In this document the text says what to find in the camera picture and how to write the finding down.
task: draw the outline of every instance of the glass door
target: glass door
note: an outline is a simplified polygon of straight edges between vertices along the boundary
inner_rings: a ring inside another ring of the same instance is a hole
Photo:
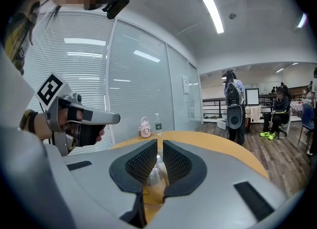
[[[199,81],[197,70],[189,65],[192,81],[192,94],[193,94],[193,107],[194,107],[194,124],[195,130],[202,125],[202,108],[201,108],[201,97],[199,89]]]

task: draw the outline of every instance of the shoe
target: shoe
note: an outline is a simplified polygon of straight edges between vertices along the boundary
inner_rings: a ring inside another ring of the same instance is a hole
[[[274,137],[275,137],[275,133],[270,133],[270,135],[268,136],[268,139],[273,140]]]
[[[310,152],[310,150],[307,151],[308,156],[313,156],[314,154]]]
[[[269,136],[269,132],[260,133],[260,136]]]

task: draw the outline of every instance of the glass partition wall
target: glass partition wall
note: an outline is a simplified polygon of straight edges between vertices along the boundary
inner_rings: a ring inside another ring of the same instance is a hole
[[[202,124],[197,70],[166,42],[132,24],[102,15],[61,11],[50,26],[39,21],[24,78],[36,91],[52,71],[83,98],[83,105],[121,115],[102,142],[71,154],[105,150],[137,137],[141,118],[156,132],[195,131]],[[34,97],[29,107],[41,112]]]

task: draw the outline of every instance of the white sleeve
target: white sleeve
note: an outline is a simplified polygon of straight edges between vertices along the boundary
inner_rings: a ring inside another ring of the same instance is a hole
[[[313,80],[312,92],[317,93],[317,78],[314,78]]]

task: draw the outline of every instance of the water bottle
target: water bottle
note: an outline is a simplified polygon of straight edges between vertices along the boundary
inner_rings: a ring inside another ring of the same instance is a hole
[[[157,118],[156,118],[156,122],[155,122],[155,129],[157,130],[156,135],[157,135],[157,136],[161,136],[161,135],[162,135],[162,133],[161,133],[162,124],[161,124],[161,122],[159,121],[159,114],[156,113],[155,115],[156,115],[156,117],[157,117]]]

